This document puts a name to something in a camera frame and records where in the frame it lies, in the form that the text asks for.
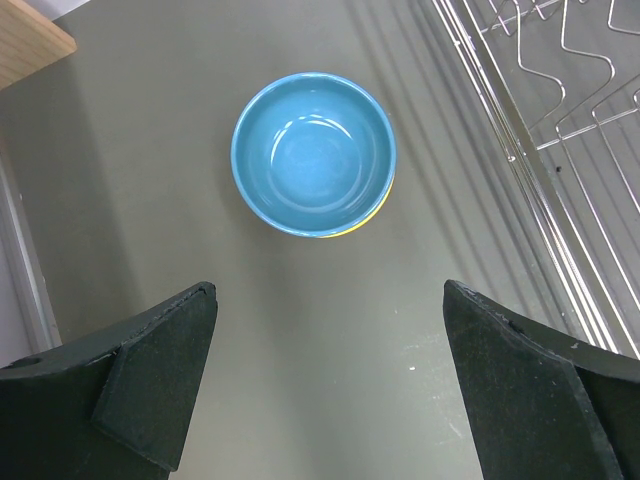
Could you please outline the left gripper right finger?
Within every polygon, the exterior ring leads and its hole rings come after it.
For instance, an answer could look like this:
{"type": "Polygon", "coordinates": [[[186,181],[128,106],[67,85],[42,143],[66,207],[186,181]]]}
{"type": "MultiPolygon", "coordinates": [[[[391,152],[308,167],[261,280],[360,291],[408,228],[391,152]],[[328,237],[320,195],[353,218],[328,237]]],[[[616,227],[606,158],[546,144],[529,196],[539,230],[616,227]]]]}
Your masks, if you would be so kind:
{"type": "Polygon", "coordinates": [[[484,478],[638,478],[638,360],[454,280],[443,316],[484,478]]]}

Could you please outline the blue bowl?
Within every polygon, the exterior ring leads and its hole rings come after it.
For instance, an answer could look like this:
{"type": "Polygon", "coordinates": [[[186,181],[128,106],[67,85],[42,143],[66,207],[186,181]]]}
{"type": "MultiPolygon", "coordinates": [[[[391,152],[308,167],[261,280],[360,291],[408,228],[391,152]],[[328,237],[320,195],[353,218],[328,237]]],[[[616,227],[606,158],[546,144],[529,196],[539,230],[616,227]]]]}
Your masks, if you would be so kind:
{"type": "Polygon", "coordinates": [[[364,226],[387,201],[397,145],[380,103],[338,75],[301,72],[260,90],[230,143],[236,188],[271,227],[334,238],[364,226]]]}

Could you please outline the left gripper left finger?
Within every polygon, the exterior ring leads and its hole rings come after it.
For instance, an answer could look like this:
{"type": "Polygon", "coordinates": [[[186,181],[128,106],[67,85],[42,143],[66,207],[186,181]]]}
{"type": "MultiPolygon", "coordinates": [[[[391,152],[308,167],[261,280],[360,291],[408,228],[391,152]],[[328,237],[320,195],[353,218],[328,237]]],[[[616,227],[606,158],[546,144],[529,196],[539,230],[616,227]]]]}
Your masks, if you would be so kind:
{"type": "Polygon", "coordinates": [[[1,370],[4,479],[166,479],[180,464],[218,313],[198,283],[1,370]]]}

